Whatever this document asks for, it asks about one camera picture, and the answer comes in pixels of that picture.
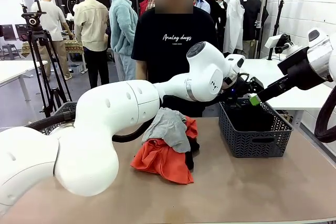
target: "gray plastic basket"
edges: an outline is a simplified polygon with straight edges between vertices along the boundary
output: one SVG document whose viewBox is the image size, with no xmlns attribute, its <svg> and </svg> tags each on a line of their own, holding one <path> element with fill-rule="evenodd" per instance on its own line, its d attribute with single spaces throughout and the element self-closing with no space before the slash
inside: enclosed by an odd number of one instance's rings
<svg viewBox="0 0 336 224">
<path fill-rule="evenodd" d="M 54 115 L 59 115 L 59 114 L 64 113 L 66 111 L 75 112 L 76 111 L 76 105 L 77 105 L 77 102 L 66 102 L 55 112 Z M 60 123 L 54 124 L 52 126 L 49 126 L 45 129 L 41 130 L 40 132 L 42 132 L 45 135 L 49 135 L 54 129 L 56 129 L 60 125 L 61 125 Z"/>
<path fill-rule="evenodd" d="M 249 99 L 238 99 L 238 104 Z M 232 125 L 225 111 L 226 105 L 220 103 L 219 126 L 234 157 L 282 157 L 292 126 L 282 118 L 268 103 L 261 104 L 264 111 L 274 116 L 273 124 L 266 132 L 240 132 Z"/>
</svg>

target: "light blue jeans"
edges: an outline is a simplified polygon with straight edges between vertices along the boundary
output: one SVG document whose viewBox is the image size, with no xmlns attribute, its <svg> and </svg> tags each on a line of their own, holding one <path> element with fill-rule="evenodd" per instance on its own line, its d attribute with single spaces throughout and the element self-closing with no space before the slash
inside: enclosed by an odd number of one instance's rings
<svg viewBox="0 0 336 224">
<path fill-rule="evenodd" d="M 135 80 L 135 60 L 128 55 L 114 53 L 119 81 Z"/>
</svg>

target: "patterned tablecloth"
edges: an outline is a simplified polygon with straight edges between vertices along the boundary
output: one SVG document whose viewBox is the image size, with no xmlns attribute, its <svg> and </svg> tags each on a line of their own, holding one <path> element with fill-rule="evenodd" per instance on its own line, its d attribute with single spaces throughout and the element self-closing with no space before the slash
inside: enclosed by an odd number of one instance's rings
<svg viewBox="0 0 336 224">
<path fill-rule="evenodd" d="M 64 43 L 65 43 L 65 49 L 66 49 L 68 54 L 82 54 L 82 53 L 84 53 L 82 43 L 79 43 L 76 40 L 69 40 L 69 39 L 64 40 Z M 23 45 L 22 45 L 21 54 L 24 57 L 27 57 L 30 54 L 30 47 L 29 47 L 29 43 L 27 41 L 24 42 Z"/>
</svg>

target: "man in white t-shirt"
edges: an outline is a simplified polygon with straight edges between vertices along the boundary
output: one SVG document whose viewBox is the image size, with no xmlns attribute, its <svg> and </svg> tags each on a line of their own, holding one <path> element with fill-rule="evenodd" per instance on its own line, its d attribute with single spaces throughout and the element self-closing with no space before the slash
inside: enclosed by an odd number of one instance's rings
<svg viewBox="0 0 336 224">
<path fill-rule="evenodd" d="M 47 13 L 47 14 L 41 15 L 40 21 L 41 21 L 42 28 L 50 32 L 52 43 L 56 50 L 59 63 L 61 65 L 60 67 L 62 68 L 65 79 L 69 80 L 72 78 L 72 75 L 69 72 L 68 62 L 67 62 L 67 52 L 65 49 L 65 44 L 63 42 L 63 37 L 61 34 L 59 23 L 61 23 L 62 26 L 68 31 L 69 36 L 73 37 L 74 34 L 70 31 L 70 28 L 65 21 L 64 14 L 57 5 L 51 2 L 51 0 L 42 0 L 40 1 L 40 5 L 41 5 L 42 12 Z M 31 6 L 31 11 L 32 12 L 38 11 L 38 6 L 36 3 L 33 3 L 33 5 Z M 45 70 L 46 70 L 47 78 L 49 81 L 50 74 L 51 74 L 51 71 L 50 71 L 51 61 L 50 61 L 47 48 L 45 46 L 39 47 L 39 51 L 40 51 L 42 60 L 48 61 L 48 63 L 45 65 Z"/>
</svg>

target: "sneaker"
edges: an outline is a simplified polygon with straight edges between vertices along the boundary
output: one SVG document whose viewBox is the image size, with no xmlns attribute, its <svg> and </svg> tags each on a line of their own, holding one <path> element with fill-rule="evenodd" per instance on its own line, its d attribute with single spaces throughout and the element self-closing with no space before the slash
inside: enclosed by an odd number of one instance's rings
<svg viewBox="0 0 336 224">
<path fill-rule="evenodd" d="M 68 77 L 64 76 L 65 80 L 70 80 L 72 78 L 72 75 L 69 75 Z"/>
</svg>

